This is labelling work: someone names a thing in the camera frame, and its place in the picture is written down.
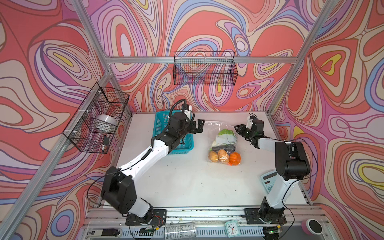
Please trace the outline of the teal plastic basket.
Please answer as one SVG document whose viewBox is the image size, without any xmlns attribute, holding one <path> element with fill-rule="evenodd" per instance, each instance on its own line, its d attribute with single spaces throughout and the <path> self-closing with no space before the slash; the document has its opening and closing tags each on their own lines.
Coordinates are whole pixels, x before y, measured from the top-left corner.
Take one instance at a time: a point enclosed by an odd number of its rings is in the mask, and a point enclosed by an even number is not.
<svg viewBox="0 0 384 240">
<path fill-rule="evenodd" d="M 166 142 L 172 141 L 170 151 L 171 155 L 187 154 L 194 148 L 194 140 L 191 132 L 187 132 L 189 124 L 190 112 L 182 110 L 160 111 L 155 114 L 155 123 L 153 129 L 153 137 L 162 135 L 166 138 Z"/>
</svg>

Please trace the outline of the black eggplant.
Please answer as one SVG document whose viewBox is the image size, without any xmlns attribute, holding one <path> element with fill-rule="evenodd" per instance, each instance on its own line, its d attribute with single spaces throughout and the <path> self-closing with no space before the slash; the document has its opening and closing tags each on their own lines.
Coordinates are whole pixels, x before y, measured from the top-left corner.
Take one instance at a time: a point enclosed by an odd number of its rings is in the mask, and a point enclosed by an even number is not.
<svg viewBox="0 0 384 240">
<path fill-rule="evenodd" d="M 221 145 L 221 146 L 212 147 L 210 149 L 210 151 L 213 151 L 213 152 L 218 152 L 219 150 L 225 150 L 226 152 L 235 152 L 236 146 L 235 145 Z"/>
</svg>

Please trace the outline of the green lettuce leaf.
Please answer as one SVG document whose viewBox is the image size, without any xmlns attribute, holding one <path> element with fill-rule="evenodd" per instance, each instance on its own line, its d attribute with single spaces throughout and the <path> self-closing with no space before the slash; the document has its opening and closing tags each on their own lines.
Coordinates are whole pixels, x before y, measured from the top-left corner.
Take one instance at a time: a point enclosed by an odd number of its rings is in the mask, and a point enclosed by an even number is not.
<svg viewBox="0 0 384 240">
<path fill-rule="evenodd" d="M 216 136 L 212 147 L 221 145 L 237 145 L 237 136 L 232 130 L 223 129 Z"/>
</svg>

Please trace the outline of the clear zip top bag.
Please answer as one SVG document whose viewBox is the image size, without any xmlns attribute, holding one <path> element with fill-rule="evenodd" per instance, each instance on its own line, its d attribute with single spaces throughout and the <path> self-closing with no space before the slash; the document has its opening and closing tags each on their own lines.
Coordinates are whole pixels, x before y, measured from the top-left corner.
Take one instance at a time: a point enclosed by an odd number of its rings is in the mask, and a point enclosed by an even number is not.
<svg viewBox="0 0 384 240">
<path fill-rule="evenodd" d="M 238 166 L 242 162 L 238 152 L 238 135 L 234 126 L 224 122 L 208 121 L 205 123 L 209 137 L 208 160 L 229 166 Z"/>
</svg>

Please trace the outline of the brown potato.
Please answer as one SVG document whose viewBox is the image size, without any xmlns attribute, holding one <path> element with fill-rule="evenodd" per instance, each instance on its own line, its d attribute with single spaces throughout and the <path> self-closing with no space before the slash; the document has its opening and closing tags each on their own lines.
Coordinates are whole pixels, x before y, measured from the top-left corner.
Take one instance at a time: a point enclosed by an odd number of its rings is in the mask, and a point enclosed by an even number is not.
<svg viewBox="0 0 384 240">
<path fill-rule="evenodd" d="M 224 149 L 220 149 L 218 151 L 218 161 L 221 163 L 228 163 L 230 160 L 230 156 L 227 151 Z"/>
</svg>

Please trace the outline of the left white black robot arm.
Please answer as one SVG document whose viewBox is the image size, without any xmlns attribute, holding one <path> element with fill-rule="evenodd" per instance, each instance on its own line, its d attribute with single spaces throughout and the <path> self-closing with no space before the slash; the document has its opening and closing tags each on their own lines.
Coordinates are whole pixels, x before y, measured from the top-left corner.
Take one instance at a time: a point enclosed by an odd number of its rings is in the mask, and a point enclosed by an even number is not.
<svg viewBox="0 0 384 240">
<path fill-rule="evenodd" d="M 166 127 L 151 138 L 150 146 L 136 158 L 119 168 L 110 167 L 105 174 L 101 198 L 122 215 L 135 215 L 149 224 L 154 207 L 137 195 L 135 181 L 155 163 L 169 155 L 188 134 L 202 133 L 204 120 L 195 121 L 195 114 L 187 100 L 177 101 L 169 112 Z"/>
</svg>

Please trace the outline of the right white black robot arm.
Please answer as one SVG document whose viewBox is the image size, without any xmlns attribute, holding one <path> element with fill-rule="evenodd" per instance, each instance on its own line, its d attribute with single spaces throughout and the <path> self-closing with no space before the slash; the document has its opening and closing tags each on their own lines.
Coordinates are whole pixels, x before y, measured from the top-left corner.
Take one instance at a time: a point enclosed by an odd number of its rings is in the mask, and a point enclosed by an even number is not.
<svg viewBox="0 0 384 240">
<path fill-rule="evenodd" d="M 264 122 L 255 115 L 248 117 L 247 124 L 234 126 L 235 131 L 256 149 L 275 154 L 278 177 L 272 190 L 264 197 L 258 213 L 260 221 L 271 224 L 284 219 L 286 198 L 295 185 L 311 173 L 311 166 L 301 142 L 282 141 L 264 135 Z"/>
</svg>

